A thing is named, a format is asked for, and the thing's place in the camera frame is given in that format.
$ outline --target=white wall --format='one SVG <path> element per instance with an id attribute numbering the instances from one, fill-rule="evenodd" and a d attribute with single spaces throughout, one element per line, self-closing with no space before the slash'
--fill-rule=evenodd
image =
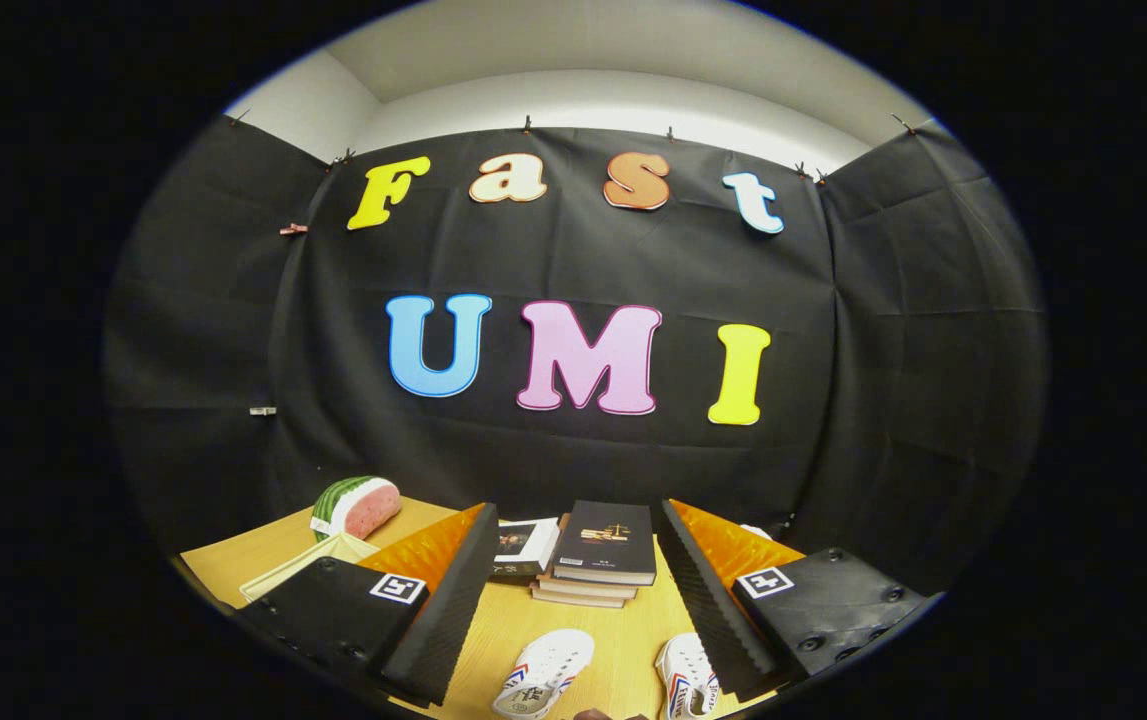
<path id="1" fill-rule="evenodd" d="M 820 120 L 744 92 L 618 70 L 549 70 L 474 79 L 381 105 L 348 144 L 356 152 L 451 133 L 588 127 L 704 142 L 830 173 L 871 146 Z"/>
<path id="2" fill-rule="evenodd" d="M 380 102 L 329 53 L 312 53 L 236 100 L 226 114 L 321 161 L 354 147 Z"/>

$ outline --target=book spine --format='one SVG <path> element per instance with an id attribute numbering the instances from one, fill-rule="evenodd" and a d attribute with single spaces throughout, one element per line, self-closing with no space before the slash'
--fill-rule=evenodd
<path id="1" fill-rule="evenodd" d="M 496 562 L 492 574 L 494 576 L 539 576 L 543 572 L 541 562 L 528 559 L 524 562 Z"/>

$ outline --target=watermelon toy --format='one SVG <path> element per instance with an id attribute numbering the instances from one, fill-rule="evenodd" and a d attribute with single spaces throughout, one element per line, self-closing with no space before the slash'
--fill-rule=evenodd
<path id="1" fill-rule="evenodd" d="M 345 532 L 365 539 L 379 525 L 400 511 L 400 491 L 375 475 L 362 475 L 331 484 L 311 511 L 317 541 Z"/>

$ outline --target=white shoe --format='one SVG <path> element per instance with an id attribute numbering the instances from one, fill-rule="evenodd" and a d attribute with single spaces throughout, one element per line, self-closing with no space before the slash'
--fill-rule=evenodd
<path id="1" fill-rule="evenodd" d="M 582 629 L 555 629 L 524 645 L 492 709 L 513 720 L 541 720 L 595 655 Z"/>
<path id="2" fill-rule="evenodd" d="M 657 675 L 666 688 L 658 720 L 693 720 L 710 715 L 720 697 L 720 682 L 702 650 L 697 633 L 674 635 L 657 654 Z"/>

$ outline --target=pink letter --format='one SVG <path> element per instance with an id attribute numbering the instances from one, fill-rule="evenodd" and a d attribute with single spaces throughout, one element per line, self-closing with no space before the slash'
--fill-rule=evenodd
<path id="1" fill-rule="evenodd" d="M 555 392 L 555 366 L 578 409 L 591 401 L 600 379 L 609 374 L 609 389 L 599 398 L 600 410 L 614 415 L 647 415 L 656 402 L 649 396 L 651 332 L 661 313 L 642 305 L 614 311 L 600 341 L 591 346 L 572 307 L 564 302 L 530 302 L 520 313 L 533 326 L 533 357 L 528 388 L 515 400 L 529 410 L 555 410 L 564 397 Z"/>

